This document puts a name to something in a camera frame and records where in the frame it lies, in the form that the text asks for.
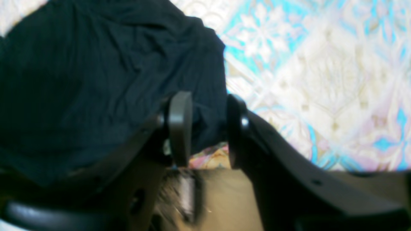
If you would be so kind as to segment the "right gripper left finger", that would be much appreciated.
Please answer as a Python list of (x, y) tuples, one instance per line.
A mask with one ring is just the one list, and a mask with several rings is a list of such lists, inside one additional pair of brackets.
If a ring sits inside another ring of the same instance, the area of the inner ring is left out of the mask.
[(22, 231), (146, 231), (166, 169), (187, 167), (191, 93), (160, 109), (113, 153), (56, 185), (9, 199), (1, 222)]

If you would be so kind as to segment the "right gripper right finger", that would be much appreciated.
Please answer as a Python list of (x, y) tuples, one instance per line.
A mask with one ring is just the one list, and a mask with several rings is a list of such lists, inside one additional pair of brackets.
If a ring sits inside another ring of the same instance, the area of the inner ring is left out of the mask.
[(252, 182), (266, 231), (406, 231), (410, 214), (312, 164), (237, 95), (227, 97), (230, 164)]

